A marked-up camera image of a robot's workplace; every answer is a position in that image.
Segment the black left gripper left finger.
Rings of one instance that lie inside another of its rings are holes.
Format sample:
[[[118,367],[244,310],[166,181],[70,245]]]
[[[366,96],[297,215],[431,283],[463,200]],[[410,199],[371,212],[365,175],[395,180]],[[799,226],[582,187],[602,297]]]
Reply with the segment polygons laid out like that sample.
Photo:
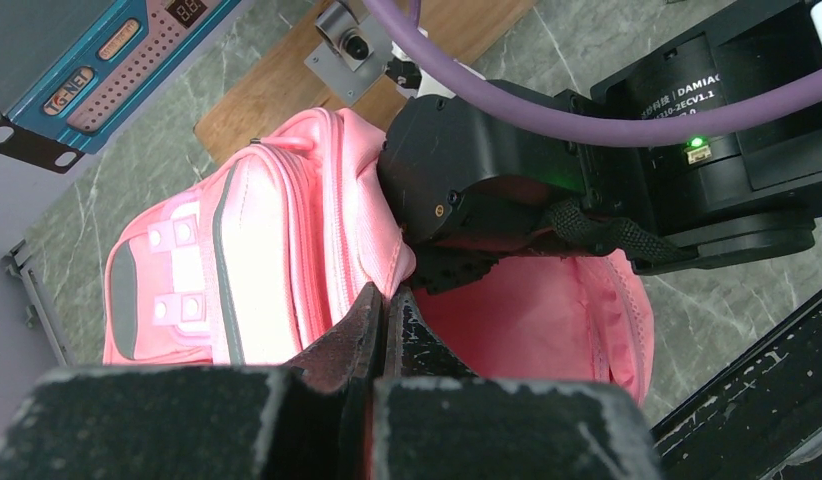
[[[360,479],[384,299],[280,366],[55,369],[0,437],[0,479]]]

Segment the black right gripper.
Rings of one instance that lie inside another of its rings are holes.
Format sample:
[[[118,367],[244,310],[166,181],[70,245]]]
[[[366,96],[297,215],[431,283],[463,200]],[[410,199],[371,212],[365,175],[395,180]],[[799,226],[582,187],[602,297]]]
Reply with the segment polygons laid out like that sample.
[[[417,258],[411,287],[438,294],[508,257],[653,262],[657,237],[626,149],[536,134],[468,101],[409,101],[387,131],[377,176]]]

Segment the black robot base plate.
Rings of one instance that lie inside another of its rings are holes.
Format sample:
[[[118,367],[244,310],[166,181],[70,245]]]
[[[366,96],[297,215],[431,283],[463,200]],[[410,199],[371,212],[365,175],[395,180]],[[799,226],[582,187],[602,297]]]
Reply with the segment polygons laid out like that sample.
[[[822,479],[822,289],[652,434],[668,479]]]

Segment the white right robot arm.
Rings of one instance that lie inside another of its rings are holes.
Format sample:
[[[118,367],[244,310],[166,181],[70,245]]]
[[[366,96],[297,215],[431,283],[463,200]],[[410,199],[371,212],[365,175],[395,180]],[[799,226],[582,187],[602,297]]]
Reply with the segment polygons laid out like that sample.
[[[811,248],[822,217],[822,1],[736,1],[594,85],[420,93],[377,163],[440,293],[508,257],[641,275]]]

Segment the pink school backpack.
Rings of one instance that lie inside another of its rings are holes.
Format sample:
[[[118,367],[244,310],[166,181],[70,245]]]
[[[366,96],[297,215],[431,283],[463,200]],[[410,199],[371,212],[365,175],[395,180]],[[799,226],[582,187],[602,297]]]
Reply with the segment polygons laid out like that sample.
[[[648,392],[654,316],[622,252],[434,261],[403,240],[376,173],[385,134],[350,109],[302,111],[128,224],[105,269],[104,364],[281,364],[367,285],[409,286],[486,377]]]

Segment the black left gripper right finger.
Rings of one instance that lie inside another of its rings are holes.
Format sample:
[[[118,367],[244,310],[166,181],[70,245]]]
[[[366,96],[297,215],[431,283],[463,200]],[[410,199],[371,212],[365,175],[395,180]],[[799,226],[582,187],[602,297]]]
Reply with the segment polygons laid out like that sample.
[[[401,289],[374,384],[378,479],[659,479],[639,409],[603,383],[484,379]]]

